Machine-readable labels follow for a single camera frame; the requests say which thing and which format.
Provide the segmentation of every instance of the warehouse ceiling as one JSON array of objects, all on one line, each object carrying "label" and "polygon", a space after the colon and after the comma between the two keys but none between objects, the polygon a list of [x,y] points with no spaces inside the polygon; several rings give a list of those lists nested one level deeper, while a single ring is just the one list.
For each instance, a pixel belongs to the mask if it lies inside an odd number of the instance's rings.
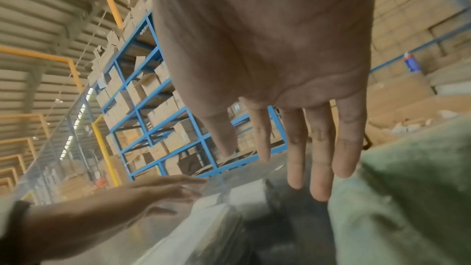
[{"label": "warehouse ceiling", "polygon": [[[124,18],[129,11],[127,0],[115,2]],[[93,49],[106,46],[106,35],[115,27],[105,0],[0,0],[0,45],[69,57],[77,66],[83,86],[91,71]],[[67,122],[61,120],[73,107],[71,121],[75,122],[82,105],[74,105],[78,95],[66,63],[0,53],[0,118],[43,114],[50,131],[57,129],[52,146],[58,155],[71,135]],[[90,106],[98,117],[100,108],[93,96]],[[78,133],[85,134],[87,124],[84,117]],[[104,123],[100,128],[107,133]],[[47,140],[37,117],[0,119],[0,140],[21,137],[33,137],[37,152]],[[22,154],[26,166],[33,161],[26,142],[0,145],[0,151],[0,157]],[[54,158],[52,152],[47,156],[51,161]],[[12,166],[22,172],[18,159],[0,161],[0,170]],[[0,178],[8,175],[1,173]]]}]

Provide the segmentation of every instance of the gray floor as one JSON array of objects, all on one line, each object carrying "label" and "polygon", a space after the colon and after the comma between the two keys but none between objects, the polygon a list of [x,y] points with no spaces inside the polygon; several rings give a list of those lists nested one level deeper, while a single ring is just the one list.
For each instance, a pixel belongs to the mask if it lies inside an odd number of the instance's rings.
[{"label": "gray floor", "polygon": [[[335,248],[327,206],[315,201],[308,188],[293,190],[286,183],[286,153],[269,164],[254,162],[210,178],[203,195],[210,195],[260,178],[269,178],[281,198],[285,215],[249,227],[263,264],[335,264]],[[113,239],[72,259],[47,264],[130,265],[185,219],[188,206],[178,206],[173,218],[148,218]]]}]

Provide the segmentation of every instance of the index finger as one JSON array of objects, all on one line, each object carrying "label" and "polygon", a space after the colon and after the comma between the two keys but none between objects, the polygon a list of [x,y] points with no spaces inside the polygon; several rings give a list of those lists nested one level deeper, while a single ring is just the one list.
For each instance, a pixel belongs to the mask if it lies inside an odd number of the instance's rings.
[{"label": "index finger", "polygon": [[339,110],[339,134],[335,145],[332,170],[335,175],[350,177],[363,149],[366,125],[366,88],[336,100]]},{"label": "index finger", "polygon": [[146,177],[140,181],[134,181],[129,184],[131,188],[143,186],[168,186],[168,185],[202,185],[208,180],[206,178],[188,176],[188,175],[170,175]]}]

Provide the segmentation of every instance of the green fabric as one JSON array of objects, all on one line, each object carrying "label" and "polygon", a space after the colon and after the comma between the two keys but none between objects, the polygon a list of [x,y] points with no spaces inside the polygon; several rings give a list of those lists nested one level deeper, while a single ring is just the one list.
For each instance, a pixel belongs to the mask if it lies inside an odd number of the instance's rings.
[{"label": "green fabric", "polygon": [[335,179],[340,265],[471,264],[471,117],[364,152]]}]

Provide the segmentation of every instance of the blue metal shelf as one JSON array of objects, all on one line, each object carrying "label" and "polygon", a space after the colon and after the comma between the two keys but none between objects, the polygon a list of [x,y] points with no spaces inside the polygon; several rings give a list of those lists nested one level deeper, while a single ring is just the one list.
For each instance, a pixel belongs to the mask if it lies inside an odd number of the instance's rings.
[{"label": "blue metal shelf", "polygon": [[[159,43],[158,43],[158,40],[157,40],[157,35],[155,33],[154,26],[153,26],[153,23],[152,23],[151,20],[152,20],[151,14],[148,13],[146,15],[146,17],[139,23],[139,26],[136,27],[136,29],[134,30],[131,38],[128,41],[126,41],[126,43],[124,44],[122,49],[120,49],[118,51],[118,53],[116,53],[116,55],[112,58],[112,60],[109,62],[109,64],[107,65],[107,67],[104,70],[104,73],[108,74],[110,69],[113,66],[116,67],[116,69],[118,71],[118,74],[119,74],[119,76],[120,76],[120,78],[123,82],[123,85],[119,88],[119,91],[126,90],[129,83],[132,80],[136,79],[137,76],[140,73],[142,73],[144,70],[154,71],[152,68],[147,67],[147,64],[151,60],[157,60],[157,61],[163,60],[163,55],[160,51],[160,46],[159,46]],[[143,30],[143,28],[145,26],[149,27],[149,30],[150,30],[150,32],[151,32],[151,34],[152,34],[152,36],[155,40],[155,43],[156,43],[157,46],[154,47],[154,48],[135,41],[135,38],[138,36],[138,34]],[[123,73],[122,73],[122,71],[119,67],[118,60],[123,55],[123,53],[126,52],[126,50],[128,49],[128,47],[131,44],[136,44],[140,47],[144,46],[144,48],[151,50],[151,52],[149,53],[149,55],[147,55],[146,59],[142,62],[142,64],[139,67],[137,67],[134,70],[134,72],[127,79],[125,79],[124,76],[123,76]],[[233,169],[233,168],[243,166],[243,165],[245,165],[247,163],[250,163],[250,162],[253,162],[253,161],[255,161],[259,158],[258,155],[253,155],[253,156],[250,156],[248,158],[240,159],[240,160],[237,160],[235,162],[229,163],[229,164],[224,165],[222,167],[218,167],[216,161],[214,160],[214,158],[213,158],[213,156],[212,156],[212,154],[209,150],[209,147],[206,144],[206,140],[211,138],[211,135],[209,133],[207,133],[207,134],[202,134],[201,133],[201,131],[200,131],[200,129],[199,129],[197,123],[196,123],[196,120],[193,117],[193,114],[190,112],[190,110],[187,107],[184,107],[184,108],[178,110],[177,112],[175,112],[173,115],[171,115],[170,117],[168,117],[167,119],[162,121],[157,126],[153,127],[150,130],[147,130],[147,126],[146,126],[146,124],[144,123],[144,121],[141,117],[140,111],[142,109],[145,109],[148,102],[154,97],[170,97],[171,95],[163,92],[163,90],[166,89],[170,84],[171,84],[171,79],[170,78],[168,78],[167,80],[162,82],[161,85],[156,90],[154,90],[148,97],[146,97],[144,100],[142,100],[139,104],[133,105],[132,111],[130,113],[128,113],[121,121],[119,121],[114,127],[112,127],[110,129],[110,132],[113,135],[114,142],[116,143],[116,146],[119,150],[119,155],[121,157],[121,160],[123,161],[123,164],[125,165],[125,168],[126,168],[126,172],[128,173],[129,178],[131,180],[134,179],[134,176],[136,176],[136,175],[138,175],[138,174],[140,174],[140,173],[142,173],[142,172],[144,172],[144,171],[146,171],[146,170],[148,170],[152,167],[155,167],[155,166],[157,166],[159,168],[160,173],[162,175],[167,175],[167,171],[165,169],[165,161],[167,159],[171,158],[171,157],[174,157],[174,156],[178,155],[181,152],[185,152],[188,149],[197,146],[198,144],[202,145],[202,147],[204,149],[204,152],[207,155],[208,160],[210,161],[211,166],[213,168],[211,171],[206,172],[204,174],[201,174],[200,175],[201,177],[208,177],[208,176],[211,176],[211,175],[220,174],[223,171],[227,171],[227,170],[230,170],[230,169]],[[101,111],[102,111],[103,114],[106,113],[108,108],[113,104],[118,92],[116,92],[115,94],[110,96],[109,101],[101,108]],[[270,114],[270,118],[275,122],[277,130],[280,132],[280,135],[282,136],[283,140],[285,141],[285,144],[280,145],[280,146],[275,147],[275,148],[272,149],[272,153],[278,153],[278,152],[281,152],[283,150],[286,150],[286,134],[285,134],[285,131],[283,129],[283,125],[281,124],[280,119],[279,119],[278,115],[276,114],[275,110],[273,109],[273,107],[269,107],[268,111],[269,111],[269,114]],[[137,169],[136,171],[130,172],[130,170],[127,166],[128,161],[126,160],[125,154],[129,153],[133,150],[140,149],[140,148],[152,147],[155,144],[164,141],[167,138],[167,136],[173,132],[173,130],[162,130],[162,128],[164,126],[166,126],[167,124],[169,124],[170,122],[177,119],[182,114],[185,114],[185,113],[188,114],[188,117],[191,120],[191,123],[192,123],[192,125],[193,125],[193,127],[196,131],[197,136],[198,136],[198,140],[196,140],[194,142],[191,142],[189,144],[186,144],[186,145],[182,146],[181,148],[179,148],[177,150],[172,151],[171,153],[167,154],[166,156],[162,157],[161,159],[155,160],[152,163],[146,165],[145,167],[142,167],[142,168]],[[232,120],[231,123],[234,126],[237,126],[237,125],[241,124],[242,122],[247,121],[248,119],[249,119],[249,115],[245,114],[245,115],[239,116],[236,119]],[[135,128],[137,128],[137,126],[132,126],[132,127],[124,126],[130,120],[138,122],[138,124],[139,124],[138,127],[141,128],[141,130],[143,131],[143,135],[140,138],[138,138],[137,140],[135,140],[133,143],[129,144],[126,148],[121,148],[121,145],[119,144],[119,142],[117,140],[117,137],[116,137],[116,132],[125,131],[126,129],[135,129]]]}]

